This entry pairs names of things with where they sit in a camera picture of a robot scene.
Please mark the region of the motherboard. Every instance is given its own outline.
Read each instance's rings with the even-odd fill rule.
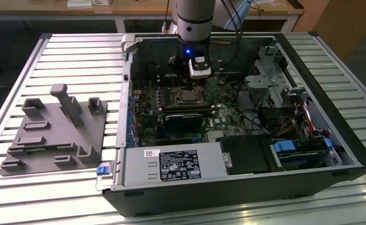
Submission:
[[[176,77],[164,79],[166,84],[149,81],[134,91],[141,147],[214,142],[246,134],[234,102],[237,82],[214,76],[188,88],[174,86]]]

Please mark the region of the gray plastic block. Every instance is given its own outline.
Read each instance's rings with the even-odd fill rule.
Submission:
[[[61,111],[66,115],[73,123],[74,127],[82,126],[82,120],[80,118],[80,106],[74,97],[69,97],[65,92],[68,89],[62,83],[53,84],[50,87],[50,95],[54,96],[61,105]]]
[[[49,122],[42,120],[42,121],[36,121],[30,123],[24,123],[22,129],[24,130],[48,129],[49,126],[50,126]]]
[[[1,162],[0,167],[5,171],[22,170],[25,163],[20,159],[5,160]]]
[[[38,98],[26,99],[21,106],[21,110],[24,111],[25,115],[30,118],[40,117],[40,109],[42,108],[45,108],[45,105],[42,104]]]
[[[74,159],[70,157],[70,155],[65,155],[65,156],[54,156],[53,157],[53,164],[57,167],[62,167],[62,166],[68,166],[68,165],[74,165],[76,161]]]
[[[50,94],[60,103],[26,99],[14,140],[6,151],[0,175],[18,175],[93,168],[101,159],[106,103],[98,98],[77,102],[66,86],[54,84]]]
[[[98,158],[100,158],[100,155],[94,151],[92,145],[89,145],[89,147],[88,147],[86,150],[84,150],[84,148],[81,146],[78,146],[78,149],[77,149],[77,158],[80,159],[80,161],[82,163],[89,163],[89,162],[97,161]]]

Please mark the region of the floor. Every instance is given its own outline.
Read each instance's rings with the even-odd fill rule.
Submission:
[[[126,22],[126,32],[158,32],[161,21]],[[0,107],[41,33],[113,33],[112,21],[36,21],[29,29],[18,21],[0,22]],[[344,62],[366,85],[366,37]]]

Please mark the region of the barcode sticker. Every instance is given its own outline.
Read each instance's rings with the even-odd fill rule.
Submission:
[[[144,157],[158,156],[158,149],[145,150]]]

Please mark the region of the white table leg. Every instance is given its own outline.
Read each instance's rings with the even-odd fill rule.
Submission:
[[[124,19],[124,15],[116,15],[113,17],[117,33],[125,33]]]
[[[296,22],[296,19],[297,19],[299,15],[289,15],[287,17],[287,20],[283,24],[283,27],[281,27],[281,30],[280,32],[291,32],[293,27],[295,27],[295,22]]]

